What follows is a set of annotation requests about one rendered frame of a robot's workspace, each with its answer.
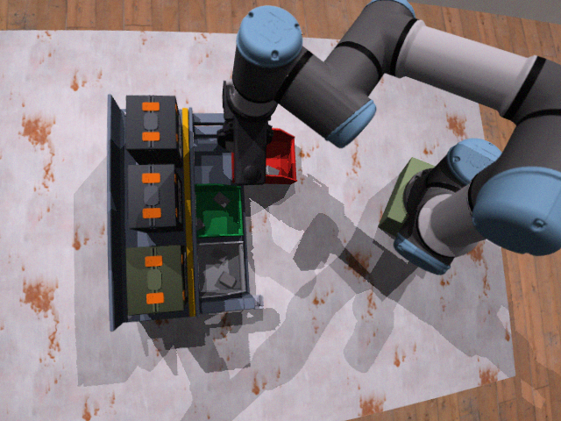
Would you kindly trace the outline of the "yellow flat bar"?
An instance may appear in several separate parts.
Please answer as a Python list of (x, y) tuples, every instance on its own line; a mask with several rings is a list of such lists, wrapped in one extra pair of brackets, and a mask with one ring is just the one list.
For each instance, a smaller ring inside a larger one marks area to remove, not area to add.
[(182, 108), (182, 131), (183, 131), (186, 243), (187, 243), (187, 264), (188, 264), (188, 302), (189, 302), (189, 316), (195, 317), (195, 285), (194, 285), (190, 173), (189, 173), (188, 108)]

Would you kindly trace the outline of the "red bin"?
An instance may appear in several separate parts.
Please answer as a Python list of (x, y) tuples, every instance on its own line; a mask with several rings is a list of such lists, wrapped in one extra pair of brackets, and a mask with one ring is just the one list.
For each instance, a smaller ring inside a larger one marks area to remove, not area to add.
[[(280, 170), (278, 175), (266, 175), (265, 184), (293, 184), (296, 180), (295, 136), (272, 128), (271, 143), (266, 145), (266, 166)], [(234, 181), (234, 153), (231, 152), (232, 183)]]

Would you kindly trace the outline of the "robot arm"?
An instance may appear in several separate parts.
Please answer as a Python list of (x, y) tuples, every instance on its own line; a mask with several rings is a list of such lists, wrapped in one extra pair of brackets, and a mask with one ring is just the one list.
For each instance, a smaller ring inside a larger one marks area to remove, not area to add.
[(503, 152), (464, 139), (410, 179), (395, 251), (435, 275), (485, 239), (520, 254), (558, 251), (561, 65), (554, 61), (430, 28), (407, 0), (372, 0), (321, 61), (302, 45), (297, 20), (266, 5), (241, 22), (226, 86), (245, 115), (265, 115), (278, 103), (344, 148), (373, 119), (369, 96), (384, 74), (480, 103), (516, 125)]

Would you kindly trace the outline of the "dark grey bin rack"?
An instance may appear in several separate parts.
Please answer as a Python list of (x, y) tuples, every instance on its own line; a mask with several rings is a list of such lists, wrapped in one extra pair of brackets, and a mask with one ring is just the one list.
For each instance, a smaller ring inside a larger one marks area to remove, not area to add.
[[(108, 94), (107, 240), (111, 332), (114, 332), (122, 323), (189, 317), (188, 301), (183, 311), (132, 316), (128, 316), (127, 313), (125, 248), (154, 245), (184, 245), (186, 246), (187, 264), (187, 243), (184, 195), (184, 166), (183, 168), (176, 169), (182, 182), (183, 232), (143, 233), (128, 229), (127, 166), (138, 165), (138, 163), (125, 149), (125, 120), (126, 109), (120, 109), (113, 96), (111, 94)], [(250, 294), (245, 225), (244, 185), (240, 185), (244, 236), (196, 239), (195, 184), (219, 183), (233, 186), (238, 185), (236, 183), (232, 183), (231, 151), (222, 148), (217, 144), (217, 131), (219, 129), (222, 129), (223, 127), (195, 125), (224, 125), (224, 114), (193, 113), (192, 107), (189, 107), (188, 110), (189, 173), (195, 285), (195, 316), (200, 317), (201, 314), (205, 313), (233, 310), (263, 309), (263, 296), (252, 296)], [(244, 242), (243, 245), (246, 292), (228, 296), (200, 298), (197, 244), (231, 241)]]

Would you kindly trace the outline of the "green open bin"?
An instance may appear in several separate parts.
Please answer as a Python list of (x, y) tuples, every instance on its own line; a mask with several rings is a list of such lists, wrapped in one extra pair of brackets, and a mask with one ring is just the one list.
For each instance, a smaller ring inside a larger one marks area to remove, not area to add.
[[(225, 208), (213, 200), (219, 191), (231, 200)], [(200, 218), (205, 225), (197, 231), (197, 238), (244, 235), (241, 187), (219, 183), (196, 184), (195, 197), (196, 219)]]

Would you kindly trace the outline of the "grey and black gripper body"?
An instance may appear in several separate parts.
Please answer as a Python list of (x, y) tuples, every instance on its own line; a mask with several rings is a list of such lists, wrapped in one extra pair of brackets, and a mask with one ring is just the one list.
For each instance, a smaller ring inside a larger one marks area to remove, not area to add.
[[(228, 91), (227, 91), (228, 90)], [(275, 112), (278, 103), (275, 103), (274, 107), (265, 115), (262, 116), (248, 116), (244, 113), (240, 112), (232, 103), (230, 97), (230, 87), (226, 86), (226, 81), (223, 84), (223, 109), (224, 109), (224, 125), (223, 125), (223, 132), (225, 132), (224, 139), (230, 142), (233, 142), (233, 114), (250, 123), (258, 123), (267, 119), (267, 128), (266, 128), (266, 139), (269, 139), (269, 133), (272, 131), (272, 126), (268, 124), (268, 121), (271, 121), (271, 116)], [(227, 103), (228, 101), (228, 103)], [(230, 107), (229, 107), (230, 106)], [(267, 118), (270, 117), (270, 118)]]

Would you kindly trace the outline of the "grey open bin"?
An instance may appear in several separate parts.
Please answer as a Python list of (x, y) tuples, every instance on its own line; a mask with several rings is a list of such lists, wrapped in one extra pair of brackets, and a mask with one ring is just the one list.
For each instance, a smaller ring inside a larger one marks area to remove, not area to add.
[[(217, 243), (222, 245), (217, 245)], [(200, 298), (228, 296), (246, 292), (243, 243), (243, 241), (231, 241), (197, 244)], [(224, 262), (210, 256), (215, 247), (228, 254)], [(232, 287), (218, 280), (223, 271), (237, 279)]]

